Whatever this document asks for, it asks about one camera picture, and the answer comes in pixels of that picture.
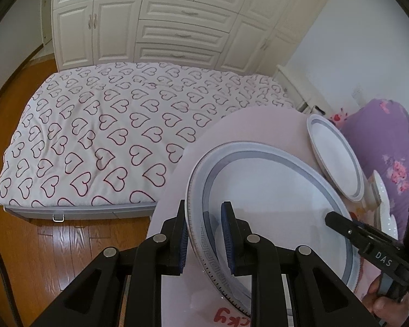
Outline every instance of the metal screw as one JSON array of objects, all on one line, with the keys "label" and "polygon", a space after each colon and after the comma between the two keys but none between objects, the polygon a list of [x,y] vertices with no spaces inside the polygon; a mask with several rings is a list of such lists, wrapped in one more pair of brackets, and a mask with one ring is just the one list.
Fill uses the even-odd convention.
[{"label": "metal screw", "polygon": [[247,241],[250,243],[258,243],[260,241],[260,237],[258,235],[248,235]]},{"label": "metal screw", "polygon": [[113,257],[117,253],[117,250],[113,247],[108,247],[103,251],[103,255],[107,258]]},{"label": "metal screw", "polygon": [[164,234],[157,234],[153,236],[153,241],[155,242],[164,242],[167,237]]},{"label": "metal screw", "polygon": [[307,246],[300,246],[298,248],[298,251],[302,254],[302,255],[310,255],[312,253],[312,250],[310,247]]}]

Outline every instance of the white comforter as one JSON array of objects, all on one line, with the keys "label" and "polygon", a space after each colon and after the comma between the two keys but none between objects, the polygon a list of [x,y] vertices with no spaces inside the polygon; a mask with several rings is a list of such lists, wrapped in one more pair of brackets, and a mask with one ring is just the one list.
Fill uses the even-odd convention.
[{"label": "white comforter", "polygon": [[4,154],[0,204],[157,201],[184,148],[249,106],[291,107],[270,77],[168,63],[110,63],[53,74]]}]

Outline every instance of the wardrobe drawer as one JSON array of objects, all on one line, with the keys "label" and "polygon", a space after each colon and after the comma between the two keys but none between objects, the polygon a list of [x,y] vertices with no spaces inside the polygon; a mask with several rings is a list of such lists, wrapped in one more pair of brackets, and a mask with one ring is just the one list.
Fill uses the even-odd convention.
[{"label": "wardrobe drawer", "polygon": [[184,45],[221,52],[228,36],[228,33],[222,31],[191,24],[141,19],[136,41]]},{"label": "wardrobe drawer", "polygon": [[140,19],[157,19],[230,32],[237,14],[187,0],[143,0]]},{"label": "wardrobe drawer", "polygon": [[177,65],[187,65],[213,69],[220,53],[210,50],[183,47],[172,44],[136,43],[135,63],[166,61]]}]

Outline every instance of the black cable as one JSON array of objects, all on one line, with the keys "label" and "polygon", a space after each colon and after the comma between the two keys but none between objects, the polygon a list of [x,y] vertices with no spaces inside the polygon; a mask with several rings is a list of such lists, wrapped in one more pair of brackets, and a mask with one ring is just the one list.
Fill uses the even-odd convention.
[{"label": "black cable", "polygon": [[5,263],[3,262],[2,255],[0,254],[0,275],[2,277],[3,287],[6,292],[6,296],[9,301],[9,305],[12,311],[12,316],[14,317],[14,321],[17,327],[24,327],[23,322],[21,321],[20,313],[16,307],[15,298],[12,292],[11,282],[9,280],[8,272],[5,267]]}]

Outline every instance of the white dresser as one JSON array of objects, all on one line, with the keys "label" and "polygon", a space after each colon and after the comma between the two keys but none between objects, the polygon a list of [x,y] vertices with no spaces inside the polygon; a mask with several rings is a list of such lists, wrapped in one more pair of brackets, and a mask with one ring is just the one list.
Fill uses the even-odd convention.
[{"label": "white dresser", "polygon": [[58,69],[167,61],[272,75],[327,0],[53,0]]},{"label": "white dresser", "polygon": [[321,92],[299,70],[277,65],[274,79],[283,87],[298,111],[305,114],[319,112],[327,116],[335,113]]}]

